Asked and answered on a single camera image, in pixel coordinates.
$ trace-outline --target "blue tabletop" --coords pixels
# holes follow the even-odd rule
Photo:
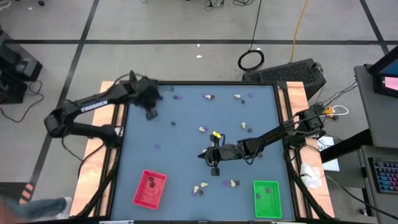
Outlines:
[[[114,193],[112,220],[258,220],[254,214],[253,182],[278,181],[282,219],[294,213],[282,142],[264,150],[249,166],[243,160],[221,161],[220,176],[197,158],[211,146],[213,131],[226,135],[226,143],[258,137],[279,125],[272,86],[175,85],[161,86],[156,110],[158,117],[145,118],[142,108],[128,109],[118,179]],[[207,100],[203,94],[214,95]],[[241,95],[237,100],[234,95]],[[207,133],[199,127],[207,126]],[[140,207],[132,200],[144,170],[167,175],[157,210]],[[225,187],[224,180],[239,180],[238,187]],[[193,187],[208,182],[203,196],[192,196]]]

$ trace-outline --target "white paper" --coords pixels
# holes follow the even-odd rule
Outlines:
[[[312,168],[310,165],[303,163],[301,164],[300,175],[306,187],[315,189],[322,186],[319,168]]]
[[[329,148],[330,146],[334,145],[334,141],[332,137],[323,136],[322,138],[318,139],[318,149],[322,151],[324,149]],[[332,161],[326,162],[323,164],[323,169],[327,171],[340,171],[338,166],[337,159],[333,159]]]

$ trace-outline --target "purple object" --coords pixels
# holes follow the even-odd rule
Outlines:
[[[223,181],[223,185],[224,185],[224,187],[228,187],[229,186],[229,181],[228,180],[224,180]]]

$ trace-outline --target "black floor stripe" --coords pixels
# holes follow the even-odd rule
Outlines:
[[[108,45],[157,45],[157,44],[250,44],[251,40],[7,40],[7,44],[108,44]],[[293,40],[255,40],[254,44],[291,45]],[[379,40],[296,40],[297,45],[381,45]]]
[[[377,27],[376,21],[374,20],[371,11],[369,10],[368,4],[366,4],[365,0],[359,0],[359,1],[361,2],[365,15],[368,18],[369,23],[371,24],[373,32],[380,43],[381,49],[383,50],[384,54],[387,54],[388,53],[387,45],[384,42],[383,36],[381,35],[379,28]]]
[[[94,0],[93,5],[90,10],[90,13],[88,14],[86,26],[83,29],[83,33],[81,35],[79,45],[77,46],[75,55],[73,56],[73,60],[70,65],[68,75],[65,79],[65,83],[63,84],[60,98],[58,99],[57,107],[60,106],[60,104],[66,99],[66,97],[68,95],[68,91],[69,91],[70,85],[72,83],[73,76],[75,75],[75,70],[77,68],[77,65],[78,65],[78,62],[79,62],[79,59],[81,56],[81,52],[83,50],[83,46],[84,46],[83,40],[85,40],[87,38],[87,34],[90,29],[91,23],[93,22],[93,18],[94,18],[95,11],[96,11],[99,1],[100,0]],[[47,153],[50,149],[51,140],[52,140],[52,138],[49,135],[46,135],[44,142],[43,142],[42,149],[39,154],[39,158],[37,159],[35,168],[33,170],[32,177],[30,178],[30,182],[34,187],[37,185],[37,182],[39,181],[40,173],[42,172],[45,158],[47,157]]]

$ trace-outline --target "wooden table frame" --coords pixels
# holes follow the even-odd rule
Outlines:
[[[113,82],[103,82],[100,91],[104,92],[112,83]],[[277,104],[280,103],[277,107],[280,108],[282,112],[281,117],[283,120],[287,120],[292,114],[308,108],[303,83],[301,82],[287,82],[285,83],[284,88],[278,89],[277,94],[279,95],[279,100],[276,101]],[[104,124],[112,124],[114,126],[120,126],[124,123],[123,111],[125,111],[123,106],[108,105],[99,108],[95,111],[93,125],[101,126]],[[97,149],[101,144],[102,142],[99,139],[89,139],[85,156]],[[307,144],[317,148],[317,141],[315,139],[307,139]],[[78,179],[76,186],[71,215],[76,215],[84,208],[87,202],[90,201],[91,197],[97,190],[99,183],[102,182],[110,168],[112,168],[115,155],[115,149],[105,149],[105,147],[103,147],[102,150],[98,151],[86,161],[85,165],[81,169],[80,178]],[[293,165],[296,170],[298,162],[304,162],[309,164],[311,167],[319,168],[322,178],[322,186],[317,189],[309,189],[309,191],[324,211],[334,217],[320,154],[312,148],[305,147],[300,151],[300,155],[293,160]],[[315,212],[310,211],[308,204],[303,199],[300,189],[297,186],[294,186],[295,183],[293,183],[292,180],[289,180],[289,182],[291,184],[290,189],[292,192],[292,201],[294,204],[298,205],[298,208],[295,208],[294,206],[295,216],[302,218],[316,218]],[[110,194],[110,192],[113,187],[114,181],[108,185],[101,200],[98,202],[97,205],[101,206],[96,206],[90,215],[102,216],[110,213],[110,206],[108,205],[112,201],[113,195]]]

